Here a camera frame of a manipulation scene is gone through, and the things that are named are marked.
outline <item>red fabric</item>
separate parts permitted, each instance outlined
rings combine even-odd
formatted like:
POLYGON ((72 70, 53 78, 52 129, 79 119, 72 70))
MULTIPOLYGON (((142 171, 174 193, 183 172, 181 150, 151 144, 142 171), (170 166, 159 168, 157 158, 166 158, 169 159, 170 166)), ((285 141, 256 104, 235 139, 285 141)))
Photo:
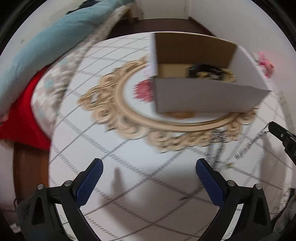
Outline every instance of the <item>red fabric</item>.
POLYGON ((31 108, 31 98, 47 66, 31 79, 20 97, 13 103, 8 120, 0 126, 0 139, 11 140, 49 151, 50 139, 37 124, 31 108))

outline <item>metal screw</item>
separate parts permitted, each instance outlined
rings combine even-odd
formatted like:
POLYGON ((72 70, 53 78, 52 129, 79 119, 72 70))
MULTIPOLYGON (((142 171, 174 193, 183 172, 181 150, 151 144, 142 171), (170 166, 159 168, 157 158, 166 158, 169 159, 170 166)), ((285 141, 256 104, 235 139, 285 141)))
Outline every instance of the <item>metal screw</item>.
POLYGON ((70 186, 71 184, 72 184, 72 181, 71 181, 71 180, 68 180, 68 181, 65 181, 65 182, 64 182, 64 185, 65 185, 66 187, 70 186))
POLYGON ((229 180, 227 184, 231 187, 235 186, 235 182, 233 180, 229 180))
POLYGON ((255 185, 255 187, 256 187, 258 190, 262 189, 262 186, 261 186, 259 183, 257 183, 257 184, 255 185))
POLYGON ((43 189, 44 188, 44 185, 43 184, 39 184, 38 186, 37 186, 37 189, 38 190, 41 190, 41 189, 43 189))

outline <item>pink toy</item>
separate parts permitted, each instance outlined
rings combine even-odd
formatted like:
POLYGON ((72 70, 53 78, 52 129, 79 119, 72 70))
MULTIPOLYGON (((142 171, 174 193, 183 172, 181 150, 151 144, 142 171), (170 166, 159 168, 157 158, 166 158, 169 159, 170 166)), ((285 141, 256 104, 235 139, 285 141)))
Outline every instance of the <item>pink toy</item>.
POLYGON ((266 59, 264 56, 263 52, 258 52, 259 53, 259 60, 258 63, 260 66, 264 66, 264 74, 267 78, 270 78, 272 73, 274 72, 274 65, 269 59, 266 59))

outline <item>wooden floor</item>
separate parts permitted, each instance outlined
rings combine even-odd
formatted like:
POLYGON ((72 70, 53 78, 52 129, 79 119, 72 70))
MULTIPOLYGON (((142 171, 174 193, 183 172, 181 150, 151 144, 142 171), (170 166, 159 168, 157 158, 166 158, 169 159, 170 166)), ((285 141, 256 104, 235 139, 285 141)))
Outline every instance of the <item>wooden floor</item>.
MULTIPOLYGON (((212 35, 192 19, 148 19, 120 21, 108 38, 153 31, 180 31, 212 35)), ((14 185, 17 202, 30 197, 40 183, 48 186, 49 153, 31 146, 16 143, 14 152, 14 185)))

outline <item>open cardboard box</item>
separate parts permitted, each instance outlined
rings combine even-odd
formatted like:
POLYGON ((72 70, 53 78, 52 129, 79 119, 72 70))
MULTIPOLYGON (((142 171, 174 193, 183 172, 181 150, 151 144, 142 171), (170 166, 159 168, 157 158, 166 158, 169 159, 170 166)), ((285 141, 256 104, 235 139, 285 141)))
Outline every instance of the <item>open cardboard box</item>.
POLYGON ((155 33, 150 66, 156 110, 167 112, 247 113, 271 91, 265 76, 246 50, 202 34, 155 33), (196 63, 232 71, 235 83, 186 78, 196 63))

